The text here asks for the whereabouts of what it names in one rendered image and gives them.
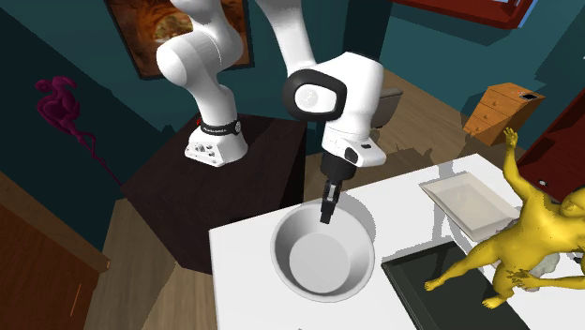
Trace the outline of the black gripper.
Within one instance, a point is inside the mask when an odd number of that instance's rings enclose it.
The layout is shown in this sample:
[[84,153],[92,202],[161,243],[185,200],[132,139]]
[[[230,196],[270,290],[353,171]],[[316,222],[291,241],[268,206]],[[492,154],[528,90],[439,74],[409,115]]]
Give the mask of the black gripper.
[[324,152],[320,169],[327,177],[322,194],[320,222],[329,224],[338,203],[342,181],[352,179],[356,167],[344,158]]

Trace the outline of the white round bowl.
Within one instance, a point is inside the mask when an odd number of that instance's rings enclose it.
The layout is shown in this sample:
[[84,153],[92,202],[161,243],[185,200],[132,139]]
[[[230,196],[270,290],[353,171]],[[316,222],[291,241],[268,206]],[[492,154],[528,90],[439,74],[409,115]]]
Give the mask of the white round bowl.
[[273,232],[271,259],[291,291],[312,301],[336,303],[365,288],[375,251],[367,229],[351,213],[336,208],[329,222],[321,217],[318,202],[288,212]]

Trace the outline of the dark robot stand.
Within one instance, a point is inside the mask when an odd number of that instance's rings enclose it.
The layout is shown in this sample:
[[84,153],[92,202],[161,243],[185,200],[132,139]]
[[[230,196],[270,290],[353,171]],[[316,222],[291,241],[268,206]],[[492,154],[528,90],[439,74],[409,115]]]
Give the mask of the dark robot stand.
[[209,231],[301,203],[307,125],[243,115],[246,155],[215,168],[187,158],[190,119],[123,185],[122,191],[184,268],[212,271]]

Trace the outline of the white rectangular tray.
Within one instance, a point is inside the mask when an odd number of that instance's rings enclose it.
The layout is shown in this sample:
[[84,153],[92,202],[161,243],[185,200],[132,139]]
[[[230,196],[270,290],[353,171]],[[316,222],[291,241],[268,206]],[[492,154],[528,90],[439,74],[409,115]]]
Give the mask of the white rectangular tray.
[[469,172],[420,185],[474,242],[504,229],[519,211]]

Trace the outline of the orange wooden chest of drawers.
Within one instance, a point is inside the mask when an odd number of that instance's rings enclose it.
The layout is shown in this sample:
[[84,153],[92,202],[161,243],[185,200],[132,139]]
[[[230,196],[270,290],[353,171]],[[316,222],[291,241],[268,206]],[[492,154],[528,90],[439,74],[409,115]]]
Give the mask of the orange wooden chest of drawers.
[[504,129],[518,131],[544,99],[511,82],[491,85],[463,130],[488,146],[504,143]]

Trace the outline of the yellow human figure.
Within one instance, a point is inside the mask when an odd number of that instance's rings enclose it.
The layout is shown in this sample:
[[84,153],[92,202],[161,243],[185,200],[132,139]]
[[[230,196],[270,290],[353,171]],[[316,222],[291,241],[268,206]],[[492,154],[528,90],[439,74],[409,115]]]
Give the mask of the yellow human figure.
[[[492,279],[496,294],[482,301],[496,308],[514,295],[513,289],[559,287],[585,290],[585,186],[567,195],[559,204],[521,177],[515,159],[518,134],[510,127],[503,131],[506,152],[502,173],[522,200],[517,223],[476,245],[468,255],[455,262],[439,277],[424,284],[427,291],[450,278],[491,263],[498,264]],[[582,274],[575,277],[539,278],[530,271],[547,255],[582,252]]]

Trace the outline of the grey rounded object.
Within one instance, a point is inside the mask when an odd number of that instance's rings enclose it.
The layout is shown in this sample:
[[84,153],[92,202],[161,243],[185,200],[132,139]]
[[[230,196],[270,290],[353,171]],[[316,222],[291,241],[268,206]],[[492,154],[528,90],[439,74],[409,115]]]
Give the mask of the grey rounded object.
[[559,253],[549,254],[530,271],[530,274],[536,278],[540,278],[544,274],[552,273],[555,271],[559,261]]

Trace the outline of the dark red cabinet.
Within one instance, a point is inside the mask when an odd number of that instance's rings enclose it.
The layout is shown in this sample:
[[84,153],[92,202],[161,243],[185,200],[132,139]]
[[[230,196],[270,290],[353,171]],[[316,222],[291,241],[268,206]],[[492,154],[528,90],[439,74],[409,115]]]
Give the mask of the dark red cabinet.
[[517,165],[524,179],[559,202],[585,185],[585,88]]

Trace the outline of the red framed window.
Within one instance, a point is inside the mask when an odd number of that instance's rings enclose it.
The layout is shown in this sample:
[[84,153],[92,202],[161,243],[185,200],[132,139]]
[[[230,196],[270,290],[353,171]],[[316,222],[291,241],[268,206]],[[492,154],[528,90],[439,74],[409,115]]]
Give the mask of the red framed window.
[[390,0],[468,22],[512,30],[519,28],[536,0]]

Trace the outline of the brown wooden cabinet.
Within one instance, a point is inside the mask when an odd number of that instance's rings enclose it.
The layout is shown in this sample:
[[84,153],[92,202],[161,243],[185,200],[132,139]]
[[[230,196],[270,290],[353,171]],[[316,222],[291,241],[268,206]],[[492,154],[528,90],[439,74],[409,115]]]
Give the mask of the brown wooden cabinet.
[[83,330],[110,260],[0,172],[0,330]]

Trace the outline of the orange framed wall picture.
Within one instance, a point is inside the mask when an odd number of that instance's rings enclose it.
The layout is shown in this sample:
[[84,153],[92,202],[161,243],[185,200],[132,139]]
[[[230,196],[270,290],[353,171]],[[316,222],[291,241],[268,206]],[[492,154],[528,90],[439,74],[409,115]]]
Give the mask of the orange framed wall picture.
[[[243,54],[233,68],[254,66],[250,39],[248,1],[220,0],[229,24],[239,33]],[[170,0],[104,0],[128,54],[143,80],[160,79],[156,50],[170,38],[188,33],[192,24],[187,14]]]

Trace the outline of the magenta flamingo wall figure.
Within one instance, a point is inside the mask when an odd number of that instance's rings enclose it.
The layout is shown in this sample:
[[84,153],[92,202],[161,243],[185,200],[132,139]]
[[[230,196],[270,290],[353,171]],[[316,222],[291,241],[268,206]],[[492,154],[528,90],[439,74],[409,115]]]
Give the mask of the magenta flamingo wall figure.
[[96,137],[86,131],[76,128],[75,121],[81,114],[81,104],[68,89],[76,88],[77,84],[66,76],[54,76],[51,80],[39,80],[35,88],[42,93],[47,93],[37,103],[37,111],[43,119],[58,130],[75,137],[79,144],[83,145],[95,159],[113,178],[118,186],[121,182],[106,165],[105,159],[96,154]]

